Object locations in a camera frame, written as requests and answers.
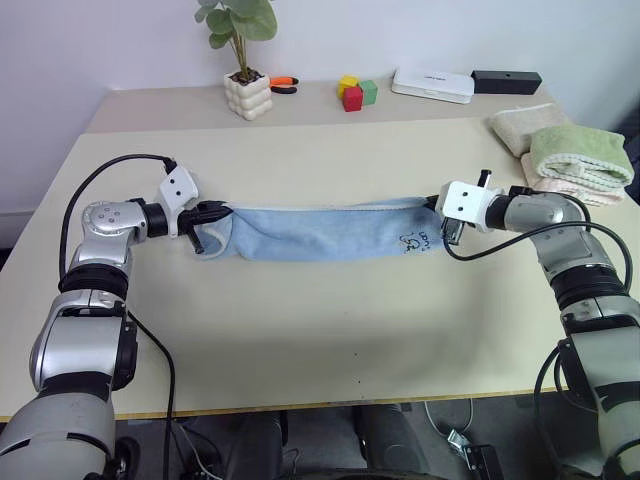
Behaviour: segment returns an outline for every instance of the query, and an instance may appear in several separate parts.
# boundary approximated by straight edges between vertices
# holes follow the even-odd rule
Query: green cube
[[[376,103],[376,97],[378,96],[378,87],[373,80],[365,80],[359,82],[358,86],[362,89],[362,105],[373,105]]]

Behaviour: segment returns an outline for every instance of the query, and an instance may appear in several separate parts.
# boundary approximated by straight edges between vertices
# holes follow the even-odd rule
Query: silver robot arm
[[[458,244],[467,223],[481,232],[530,232],[583,220],[580,208],[558,194],[489,190],[490,173],[483,171],[478,185],[443,187],[435,209],[444,217],[449,244]],[[632,475],[640,475],[640,304],[584,226],[549,229],[531,241],[567,335],[558,349],[569,388],[597,409],[600,447],[609,467],[628,475],[621,478],[637,478]]]
[[[197,196],[189,172],[176,167],[162,182],[157,203],[99,202],[84,210],[84,241],[31,351],[38,396],[0,436],[0,478],[110,478],[111,392],[131,382],[136,368],[136,326],[125,306],[131,247],[148,237],[177,235],[184,205]]]

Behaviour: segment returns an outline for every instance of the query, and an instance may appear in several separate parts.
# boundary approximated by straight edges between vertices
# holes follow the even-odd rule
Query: plant stem
[[[247,68],[247,49],[245,39],[238,35],[238,32],[233,32],[233,44],[235,46],[233,53],[236,55],[238,64],[240,65],[240,77],[249,82],[249,69]]]

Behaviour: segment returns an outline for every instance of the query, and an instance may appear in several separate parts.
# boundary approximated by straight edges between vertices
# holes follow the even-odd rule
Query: green towel
[[[538,130],[531,140],[531,165],[538,175],[560,178],[603,192],[629,185],[633,167],[624,137],[579,125]]]

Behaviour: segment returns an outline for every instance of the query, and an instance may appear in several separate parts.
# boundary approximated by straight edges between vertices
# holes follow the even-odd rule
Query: red cube
[[[344,89],[342,95],[342,105],[345,112],[356,112],[362,109],[362,99],[364,95],[360,87],[349,87]]]

